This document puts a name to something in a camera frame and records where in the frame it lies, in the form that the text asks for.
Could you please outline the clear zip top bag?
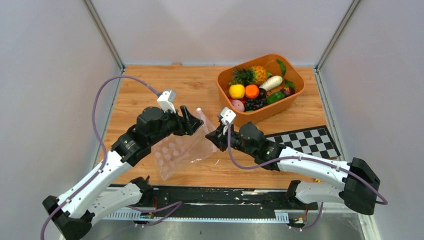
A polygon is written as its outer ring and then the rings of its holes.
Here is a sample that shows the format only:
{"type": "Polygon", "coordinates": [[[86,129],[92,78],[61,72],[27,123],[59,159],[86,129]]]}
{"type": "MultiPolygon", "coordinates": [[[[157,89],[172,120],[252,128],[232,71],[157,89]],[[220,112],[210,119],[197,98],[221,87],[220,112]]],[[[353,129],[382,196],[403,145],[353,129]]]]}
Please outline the clear zip top bag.
{"type": "Polygon", "coordinates": [[[170,135],[152,148],[154,162],[159,175],[166,181],[176,173],[210,157],[217,152],[217,147],[205,138],[214,129],[214,125],[198,107],[194,116],[203,121],[203,125],[194,135],[170,135]]]}

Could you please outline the orange plastic basin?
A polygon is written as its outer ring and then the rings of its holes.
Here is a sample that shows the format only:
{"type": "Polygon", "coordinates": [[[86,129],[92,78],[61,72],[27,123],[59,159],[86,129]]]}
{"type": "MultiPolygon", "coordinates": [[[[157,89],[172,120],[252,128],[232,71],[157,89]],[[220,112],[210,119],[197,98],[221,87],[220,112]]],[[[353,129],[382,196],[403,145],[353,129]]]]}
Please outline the orange plastic basin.
{"type": "Polygon", "coordinates": [[[227,107],[235,112],[237,117],[234,120],[234,125],[240,127],[248,122],[258,123],[287,110],[295,102],[297,97],[304,92],[306,83],[305,79],[284,56],[276,53],[270,53],[225,69],[218,75],[216,79],[216,86],[218,88],[220,103],[223,107],[227,107]],[[237,110],[236,107],[233,106],[232,101],[229,99],[229,82],[234,76],[234,71],[237,68],[248,69],[249,67],[260,66],[273,76],[281,76],[282,71],[279,62],[282,62],[286,66],[285,74],[282,77],[284,80],[288,80],[294,84],[294,94],[251,112],[242,112],[237,110]]]}

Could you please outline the toy pineapple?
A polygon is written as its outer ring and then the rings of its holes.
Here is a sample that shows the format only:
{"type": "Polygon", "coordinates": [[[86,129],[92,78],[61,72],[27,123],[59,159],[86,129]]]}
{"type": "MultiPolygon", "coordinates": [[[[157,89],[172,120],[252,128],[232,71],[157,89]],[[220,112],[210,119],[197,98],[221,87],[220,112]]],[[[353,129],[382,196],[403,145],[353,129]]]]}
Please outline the toy pineapple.
{"type": "Polygon", "coordinates": [[[272,74],[265,70],[264,67],[255,65],[248,69],[243,67],[236,67],[233,71],[232,81],[229,83],[232,85],[262,85],[272,74]]]}

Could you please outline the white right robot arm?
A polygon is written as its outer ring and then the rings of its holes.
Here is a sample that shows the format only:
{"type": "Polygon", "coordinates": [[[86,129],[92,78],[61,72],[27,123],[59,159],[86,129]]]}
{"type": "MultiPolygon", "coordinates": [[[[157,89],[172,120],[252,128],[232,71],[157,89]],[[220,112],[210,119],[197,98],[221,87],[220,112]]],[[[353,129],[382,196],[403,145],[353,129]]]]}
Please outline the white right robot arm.
{"type": "Polygon", "coordinates": [[[267,139],[251,122],[239,131],[229,124],[220,124],[205,137],[220,151],[228,151],[231,161],[240,169],[247,167],[236,162],[233,150],[251,156],[255,162],[253,169],[264,168],[319,179],[319,182],[290,182],[285,201],[292,209],[303,204],[329,202],[344,204],[357,213],[370,216],[374,214],[376,205],[388,203],[379,193],[380,178],[361,158],[337,161],[306,154],[282,142],[267,139]]]}

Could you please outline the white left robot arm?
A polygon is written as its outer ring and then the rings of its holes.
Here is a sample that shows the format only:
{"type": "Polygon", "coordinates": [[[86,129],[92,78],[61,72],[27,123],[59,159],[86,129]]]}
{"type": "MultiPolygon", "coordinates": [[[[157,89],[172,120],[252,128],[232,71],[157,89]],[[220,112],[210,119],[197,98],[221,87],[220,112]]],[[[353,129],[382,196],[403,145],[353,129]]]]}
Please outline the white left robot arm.
{"type": "Polygon", "coordinates": [[[112,145],[103,160],[79,183],[58,197],[43,202],[52,222],[67,240],[81,240],[99,220],[126,206],[149,206],[153,187],[138,177],[119,190],[100,194],[115,179],[152,152],[152,146],[170,135],[192,136],[204,124],[181,106],[182,115],[159,107],[147,107],[136,123],[112,145]]]}

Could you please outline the pink toy onion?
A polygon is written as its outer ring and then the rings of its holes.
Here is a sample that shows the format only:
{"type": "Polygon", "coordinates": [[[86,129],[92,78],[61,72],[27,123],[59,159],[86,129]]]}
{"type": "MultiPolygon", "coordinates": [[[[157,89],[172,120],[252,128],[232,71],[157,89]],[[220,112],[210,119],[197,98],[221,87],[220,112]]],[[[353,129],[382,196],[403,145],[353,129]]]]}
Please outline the pink toy onion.
{"type": "Polygon", "coordinates": [[[244,103],[239,100],[239,99],[233,99],[231,101],[232,106],[239,112],[244,112],[245,111],[245,105],[244,103]]]}

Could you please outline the black toy grape bunch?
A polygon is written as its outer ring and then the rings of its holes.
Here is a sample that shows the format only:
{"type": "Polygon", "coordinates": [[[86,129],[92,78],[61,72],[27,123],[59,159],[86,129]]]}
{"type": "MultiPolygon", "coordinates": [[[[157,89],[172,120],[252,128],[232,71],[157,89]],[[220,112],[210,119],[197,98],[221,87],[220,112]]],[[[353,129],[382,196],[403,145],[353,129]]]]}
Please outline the black toy grape bunch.
{"type": "Polygon", "coordinates": [[[266,98],[255,98],[255,99],[247,99],[244,104],[244,111],[245,112],[253,112],[257,111],[263,107],[267,106],[267,99],[266,98]]]}

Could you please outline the yellow toy lemon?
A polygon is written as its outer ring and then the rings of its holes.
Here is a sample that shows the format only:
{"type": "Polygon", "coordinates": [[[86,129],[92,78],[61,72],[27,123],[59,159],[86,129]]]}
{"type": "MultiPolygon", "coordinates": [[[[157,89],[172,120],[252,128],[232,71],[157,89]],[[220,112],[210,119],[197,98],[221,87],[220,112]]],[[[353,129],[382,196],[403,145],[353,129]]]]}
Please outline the yellow toy lemon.
{"type": "Polygon", "coordinates": [[[245,97],[245,86],[242,84],[233,84],[228,90],[229,96],[234,100],[239,100],[245,97]]]}

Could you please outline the toy orange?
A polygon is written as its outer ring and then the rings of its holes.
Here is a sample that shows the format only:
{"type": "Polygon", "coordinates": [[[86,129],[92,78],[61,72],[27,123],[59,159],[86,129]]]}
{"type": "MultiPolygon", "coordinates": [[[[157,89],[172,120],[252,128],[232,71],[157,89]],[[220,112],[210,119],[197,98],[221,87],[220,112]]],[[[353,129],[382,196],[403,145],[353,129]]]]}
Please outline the toy orange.
{"type": "Polygon", "coordinates": [[[260,89],[255,84],[249,84],[245,87],[245,97],[248,99],[256,99],[260,94],[260,89]]]}

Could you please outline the green toy pepper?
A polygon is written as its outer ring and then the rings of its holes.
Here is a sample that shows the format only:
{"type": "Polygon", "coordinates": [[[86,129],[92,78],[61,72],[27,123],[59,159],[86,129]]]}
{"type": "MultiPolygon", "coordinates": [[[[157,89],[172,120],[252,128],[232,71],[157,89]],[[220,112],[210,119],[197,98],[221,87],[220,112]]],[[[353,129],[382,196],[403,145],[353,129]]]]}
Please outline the green toy pepper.
{"type": "Polygon", "coordinates": [[[284,93],[282,93],[281,91],[272,93],[271,95],[269,95],[266,99],[266,104],[267,105],[272,105],[282,99],[284,99],[286,96],[284,93]]]}

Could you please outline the white toy radish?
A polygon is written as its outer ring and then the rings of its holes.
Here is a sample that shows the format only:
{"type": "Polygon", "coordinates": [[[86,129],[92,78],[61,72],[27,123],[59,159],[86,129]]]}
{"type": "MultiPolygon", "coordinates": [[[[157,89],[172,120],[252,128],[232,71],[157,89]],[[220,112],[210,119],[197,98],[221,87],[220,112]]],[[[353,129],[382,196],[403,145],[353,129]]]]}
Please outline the white toy radish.
{"type": "Polygon", "coordinates": [[[263,84],[259,86],[260,89],[270,91],[283,83],[284,79],[280,75],[275,75],[267,79],[263,84]]]}

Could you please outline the green toy leaf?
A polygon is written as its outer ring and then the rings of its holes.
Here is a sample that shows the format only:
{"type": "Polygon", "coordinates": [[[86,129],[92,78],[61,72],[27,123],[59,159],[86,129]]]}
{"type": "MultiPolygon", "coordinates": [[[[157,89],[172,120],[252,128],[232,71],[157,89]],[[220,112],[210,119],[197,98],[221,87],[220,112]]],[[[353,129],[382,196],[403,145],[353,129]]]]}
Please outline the green toy leaf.
{"type": "Polygon", "coordinates": [[[280,60],[280,59],[276,59],[275,61],[278,63],[278,65],[279,65],[279,67],[280,67],[281,76],[282,76],[282,77],[284,77],[284,76],[285,76],[285,74],[286,74],[286,71],[287,71],[287,67],[286,67],[286,65],[285,65],[285,64],[284,64],[284,62],[283,62],[282,60],[280,60]]]}

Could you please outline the black white checkerboard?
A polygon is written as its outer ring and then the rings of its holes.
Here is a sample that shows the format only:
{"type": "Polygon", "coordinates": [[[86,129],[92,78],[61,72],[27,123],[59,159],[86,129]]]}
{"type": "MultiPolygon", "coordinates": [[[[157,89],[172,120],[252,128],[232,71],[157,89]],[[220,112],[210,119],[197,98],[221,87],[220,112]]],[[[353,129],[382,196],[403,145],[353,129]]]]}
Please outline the black white checkerboard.
{"type": "Polygon", "coordinates": [[[341,156],[326,125],[267,134],[265,137],[272,142],[315,157],[336,159],[341,156]]]}

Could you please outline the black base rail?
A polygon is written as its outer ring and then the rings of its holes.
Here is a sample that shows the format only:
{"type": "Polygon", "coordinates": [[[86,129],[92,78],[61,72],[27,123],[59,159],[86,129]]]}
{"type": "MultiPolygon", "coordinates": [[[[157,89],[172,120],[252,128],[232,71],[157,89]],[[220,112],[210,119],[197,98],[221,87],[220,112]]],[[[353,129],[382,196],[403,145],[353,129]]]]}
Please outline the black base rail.
{"type": "Polygon", "coordinates": [[[284,189],[154,186],[146,199],[135,204],[141,209],[162,209],[155,216],[170,212],[165,207],[182,205],[172,218],[198,219],[273,219],[276,211],[318,210],[316,202],[304,204],[286,196],[284,189]]]}

